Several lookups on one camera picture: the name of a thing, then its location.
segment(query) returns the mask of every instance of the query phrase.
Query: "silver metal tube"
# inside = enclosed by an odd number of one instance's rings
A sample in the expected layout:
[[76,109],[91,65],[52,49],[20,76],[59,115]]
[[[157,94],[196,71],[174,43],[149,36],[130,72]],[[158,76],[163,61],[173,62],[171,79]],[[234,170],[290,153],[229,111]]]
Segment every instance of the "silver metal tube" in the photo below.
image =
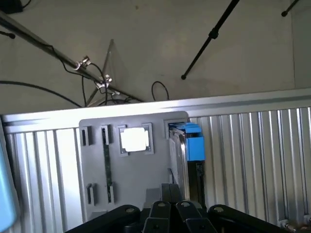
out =
[[[14,34],[20,36],[24,40],[28,41],[29,43],[33,44],[37,48],[45,51],[49,55],[55,57],[56,59],[61,60],[66,65],[70,66],[71,68],[77,68],[77,64],[75,61],[58,51],[57,49],[52,49],[46,41],[41,39],[36,34],[29,31],[27,28],[19,24],[17,21],[9,17],[4,12],[0,11],[0,25],[5,27],[7,30],[13,32]],[[99,76],[93,74],[92,72],[86,70],[84,67],[80,67],[76,72],[80,73],[81,75],[92,79],[97,83],[102,83],[103,81],[99,78]]]

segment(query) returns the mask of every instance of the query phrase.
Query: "metal rod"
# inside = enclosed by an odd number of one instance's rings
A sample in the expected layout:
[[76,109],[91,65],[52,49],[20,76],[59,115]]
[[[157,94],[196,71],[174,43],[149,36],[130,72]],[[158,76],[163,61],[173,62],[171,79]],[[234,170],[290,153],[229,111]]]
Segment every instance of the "metal rod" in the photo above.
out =
[[218,37],[218,31],[221,28],[221,26],[224,24],[226,19],[229,17],[229,15],[232,13],[233,9],[236,7],[236,5],[239,3],[240,0],[232,0],[227,9],[225,10],[224,14],[221,16],[220,20],[217,22],[216,26],[210,31],[208,34],[208,38],[199,50],[198,54],[195,56],[194,60],[191,62],[190,66],[186,70],[186,72],[181,76],[182,80],[185,80],[187,78],[187,75],[191,71],[194,64],[197,62],[199,57],[202,55],[206,47],[209,45],[209,43],[212,41],[212,39],[216,39]]
[[5,35],[11,39],[15,39],[15,37],[16,37],[13,33],[5,33],[3,31],[0,31],[0,35]]
[[293,1],[292,4],[286,9],[286,11],[283,11],[283,12],[281,13],[281,15],[282,15],[283,17],[285,17],[285,16],[290,12],[290,10],[291,10],[299,1],[300,1],[300,0],[295,0],[295,1]]
[[[58,51],[57,49],[52,49],[49,44],[41,39],[36,34],[29,31],[27,28],[19,24],[14,19],[10,18],[7,14],[0,11],[0,25],[5,27],[7,30],[13,32],[14,34],[20,36],[21,38],[25,39],[29,43],[33,44],[37,48],[45,51],[49,55],[55,57],[56,59],[60,59],[62,62],[64,62],[66,65],[70,66],[71,68],[77,68],[77,64],[72,59],[68,58],[66,55]],[[84,67],[80,67],[77,70],[78,73],[81,75],[92,79],[93,81],[97,83],[102,83],[103,81],[97,76],[94,75],[92,72],[86,70]]]

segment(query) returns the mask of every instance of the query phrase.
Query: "metal screw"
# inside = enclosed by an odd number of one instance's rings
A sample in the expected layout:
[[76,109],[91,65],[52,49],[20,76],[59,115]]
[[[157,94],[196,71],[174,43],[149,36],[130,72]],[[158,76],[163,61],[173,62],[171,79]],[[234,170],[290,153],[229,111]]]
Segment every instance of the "metal screw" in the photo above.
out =
[[131,213],[131,212],[134,211],[134,209],[133,209],[133,208],[128,208],[128,209],[126,209],[125,211],[126,211],[127,213]]
[[190,206],[190,204],[188,202],[183,202],[183,203],[181,203],[181,205],[184,206],[184,207]]
[[217,213],[221,213],[224,211],[224,209],[222,207],[215,207],[214,211],[216,211]]

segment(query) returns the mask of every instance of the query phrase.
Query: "gray plastic panel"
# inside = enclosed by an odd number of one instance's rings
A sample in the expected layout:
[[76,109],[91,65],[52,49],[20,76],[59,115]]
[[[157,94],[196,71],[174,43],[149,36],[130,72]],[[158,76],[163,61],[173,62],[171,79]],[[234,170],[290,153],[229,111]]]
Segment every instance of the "gray plastic panel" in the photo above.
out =
[[[140,116],[85,119],[80,121],[81,163],[85,210],[87,218],[93,212],[112,210],[131,204],[143,208],[146,190],[159,188],[170,178],[170,150],[166,139],[168,122],[188,119],[186,112],[160,113]],[[148,151],[130,152],[122,156],[120,151],[120,126],[142,127],[151,124],[153,154]],[[108,128],[109,158],[104,155],[103,129]],[[111,170],[111,202],[108,201],[107,169]]]

